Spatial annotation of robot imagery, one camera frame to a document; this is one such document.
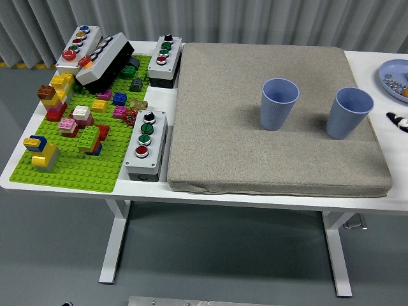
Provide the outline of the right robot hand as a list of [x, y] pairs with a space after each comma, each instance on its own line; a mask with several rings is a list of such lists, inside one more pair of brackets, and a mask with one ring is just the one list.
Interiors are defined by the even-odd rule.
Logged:
[[387, 118], [389, 118], [390, 121], [394, 125], [396, 125], [400, 130], [404, 132], [408, 132], [408, 119], [405, 117], [402, 117], [400, 115], [397, 115], [393, 112], [387, 112], [386, 113]]

